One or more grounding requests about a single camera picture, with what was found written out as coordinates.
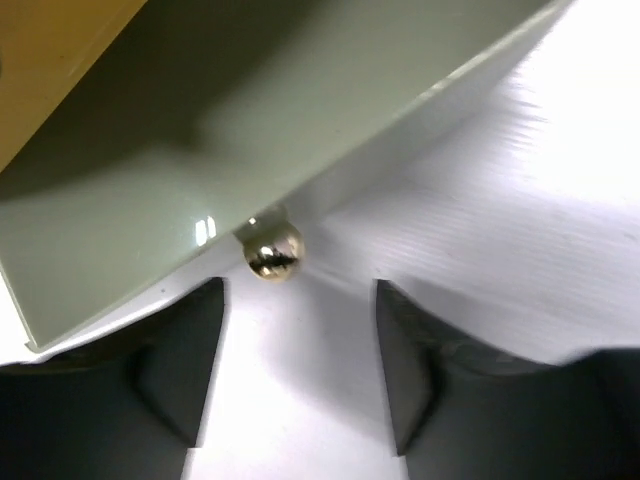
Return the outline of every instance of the tabletop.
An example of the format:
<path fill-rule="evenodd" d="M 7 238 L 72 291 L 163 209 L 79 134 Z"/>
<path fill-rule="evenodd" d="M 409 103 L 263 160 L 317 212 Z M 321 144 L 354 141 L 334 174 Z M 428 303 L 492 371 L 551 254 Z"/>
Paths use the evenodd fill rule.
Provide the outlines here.
<path fill-rule="evenodd" d="M 635 3 L 578 0 L 475 117 L 299 225 L 309 258 L 297 278 L 228 272 L 227 331 L 185 478 L 406 478 L 386 423 L 375 278 L 537 361 L 640 344 Z M 208 261 L 181 275 L 204 277 Z M 21 338 L 4 323 L 0 360 Z"/>

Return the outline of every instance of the black object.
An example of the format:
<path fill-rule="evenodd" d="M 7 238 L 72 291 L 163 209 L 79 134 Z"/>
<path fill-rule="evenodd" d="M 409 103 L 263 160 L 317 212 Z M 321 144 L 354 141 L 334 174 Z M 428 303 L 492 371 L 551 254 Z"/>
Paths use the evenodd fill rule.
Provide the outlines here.
<path fill-rule="evenodd" d="M 378 281 L 390 417 L 410 480 L 640 478 L 640 350 L 564 366 L 492 348 Z"/>
<path fill-rule="evenodd" d="M 0 478 L 179 480 L 223 315 L 212 279 L 101 340 L 0 369 Z"/>

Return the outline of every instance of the gold knob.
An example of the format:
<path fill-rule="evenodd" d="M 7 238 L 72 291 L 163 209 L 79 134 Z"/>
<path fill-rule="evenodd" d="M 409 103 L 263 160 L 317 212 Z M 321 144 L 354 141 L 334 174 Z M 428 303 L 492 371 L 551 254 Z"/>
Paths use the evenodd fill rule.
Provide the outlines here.
<path fill-rule="evenodd" d="M 302 235 L 286 221 L 245 240 L 242 247 L 251 271 L 259 278 L 275 283 L 291 278 L 305 255 Z"/>

